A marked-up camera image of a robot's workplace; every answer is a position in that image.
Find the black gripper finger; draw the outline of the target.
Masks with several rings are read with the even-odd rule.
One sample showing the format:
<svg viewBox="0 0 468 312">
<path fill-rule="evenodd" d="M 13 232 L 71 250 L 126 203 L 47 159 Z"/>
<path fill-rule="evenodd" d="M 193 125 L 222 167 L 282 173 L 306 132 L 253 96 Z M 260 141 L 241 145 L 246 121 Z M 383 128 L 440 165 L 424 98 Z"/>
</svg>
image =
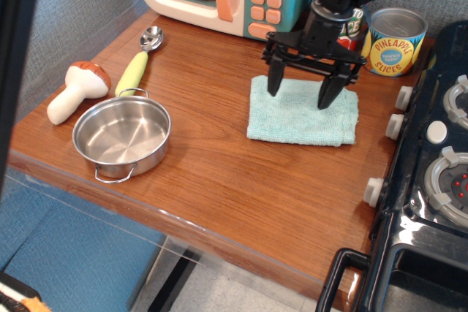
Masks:
<svg viewBox="0 0 468 312">
<path fill-rule="evenodd" d="M 341 93 L 343 87 L 346 86 L 347 79 L 345 77 L 327 76 L 324 78 L 320 87 L 317 106 L 320 110 L 330 107 L 335 98 Z"/>
<path fill-rule="evenodd" d="M 282 58 L 274 56 L 271 59 L 268 71 L 268 93 L 271 96 L 275 96 L 279 90 L 284 77 L 285 67 L 286 63 Z"/>
</svg>

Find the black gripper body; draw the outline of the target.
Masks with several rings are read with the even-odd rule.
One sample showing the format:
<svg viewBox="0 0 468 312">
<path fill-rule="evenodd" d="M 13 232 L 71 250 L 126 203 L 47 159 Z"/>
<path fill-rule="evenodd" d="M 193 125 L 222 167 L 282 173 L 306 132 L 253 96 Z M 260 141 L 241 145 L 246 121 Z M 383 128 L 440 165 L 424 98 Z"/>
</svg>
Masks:
<svg viewBox="0 0 468 312">
<path fill-rule="evenodd" d="M 353 7 L 344 12 L 332 12 L 319 0 L 312 0 L 310 13 L 303 28 L 291 32 L 271 31 L 262 59 L 269 65 L 276 56 L 286 66 L 296 67 L 324 77 L 338 76 L 355 83 L 365 60 L 337 43 L 342 26 L 353 14 Z"/>
</svg>

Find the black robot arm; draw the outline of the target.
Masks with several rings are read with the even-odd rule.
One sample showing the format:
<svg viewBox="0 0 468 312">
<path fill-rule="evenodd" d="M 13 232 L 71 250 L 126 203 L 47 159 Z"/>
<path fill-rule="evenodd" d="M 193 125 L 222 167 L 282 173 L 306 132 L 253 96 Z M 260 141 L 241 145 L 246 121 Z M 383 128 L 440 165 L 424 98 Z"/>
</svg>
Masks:
<svg viewBox="0 0 468 312">
<path fill-rule="evenodd" d="M 338 43 L 353 11 L 372 0 L 312 0 L 304 27 L 292 32 L 271 32 L 263 51 L 269 64 L 268 93 L 275 96 L 284 70 L 291 66 L 322 75 L 317 107 L 330 107 L 341 90 L 355 83 L 366 59 Z"/>
</svg>

